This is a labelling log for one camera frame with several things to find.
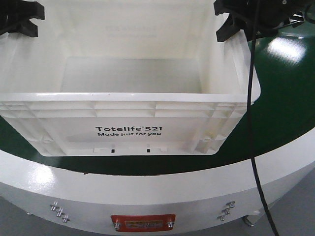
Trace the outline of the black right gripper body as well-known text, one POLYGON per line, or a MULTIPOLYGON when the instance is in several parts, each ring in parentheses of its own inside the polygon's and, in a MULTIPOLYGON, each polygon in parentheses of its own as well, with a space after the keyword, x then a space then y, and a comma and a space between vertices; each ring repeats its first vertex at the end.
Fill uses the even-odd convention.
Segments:
POLYGON ((296 28, 306 21, 306 11, 314 4, 313 0, 243 0, 241 12, 249 21, 245 23, 247 37, 253 36, 253 22, 258 15, 256 34, 269 37, 278 30, 296 28))

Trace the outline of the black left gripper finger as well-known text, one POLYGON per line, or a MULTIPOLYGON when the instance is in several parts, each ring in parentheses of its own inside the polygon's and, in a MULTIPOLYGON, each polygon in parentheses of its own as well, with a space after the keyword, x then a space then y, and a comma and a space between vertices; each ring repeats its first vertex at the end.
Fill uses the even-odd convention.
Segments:
POLYGON ((22 1, 21 11, 26 19, 45 20, 45 8, 36 1, 22 1))
POLYGON ((8 33, 21 33, 28 37, 38 37, 38 26, 32 23, 30 20, 20 22, 15 26, 12 26, 8 33))

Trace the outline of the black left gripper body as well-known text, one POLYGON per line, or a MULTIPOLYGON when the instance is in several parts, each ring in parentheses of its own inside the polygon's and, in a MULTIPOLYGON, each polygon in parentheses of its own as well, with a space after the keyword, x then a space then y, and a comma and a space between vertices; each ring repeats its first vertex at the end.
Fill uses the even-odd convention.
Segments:
POLYGON ((0 33, 5 34, 18 28, 27 20, 26 12, 23 9, 22 0, 1 0, 0 1, 0 33))

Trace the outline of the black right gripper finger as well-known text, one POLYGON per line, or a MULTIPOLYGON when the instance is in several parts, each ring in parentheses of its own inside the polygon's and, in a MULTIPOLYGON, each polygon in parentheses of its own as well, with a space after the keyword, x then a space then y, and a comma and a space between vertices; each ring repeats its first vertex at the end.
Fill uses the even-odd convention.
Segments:
POLYGON ((239 0, 216 0, 213 3, 215 15, 235 13, 240 8, 239 0))
POLYGON ((216 31, 217 42, 225 42, 237 32, 243 30, 245 26, 246 23, 242 19, 229 14, 223 25, 216 31))

